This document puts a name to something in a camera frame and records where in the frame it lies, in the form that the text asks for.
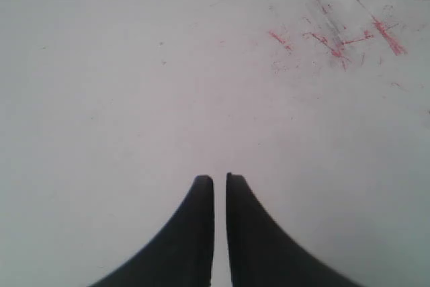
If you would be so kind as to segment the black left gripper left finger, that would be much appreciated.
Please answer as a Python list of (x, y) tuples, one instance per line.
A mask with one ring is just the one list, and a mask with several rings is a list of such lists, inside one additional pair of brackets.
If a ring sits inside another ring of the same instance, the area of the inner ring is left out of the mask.
[(174, 215), (136, 255), (94, 286), (209, 286), (214, 184), (197, 176)]

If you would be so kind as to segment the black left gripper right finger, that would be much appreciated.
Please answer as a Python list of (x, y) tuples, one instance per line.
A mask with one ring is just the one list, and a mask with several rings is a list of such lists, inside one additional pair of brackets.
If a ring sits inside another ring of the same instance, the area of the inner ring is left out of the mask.
[(233, 286), (357, 286), (274, 221), (242, 175), (226, 175), (226, 234)]

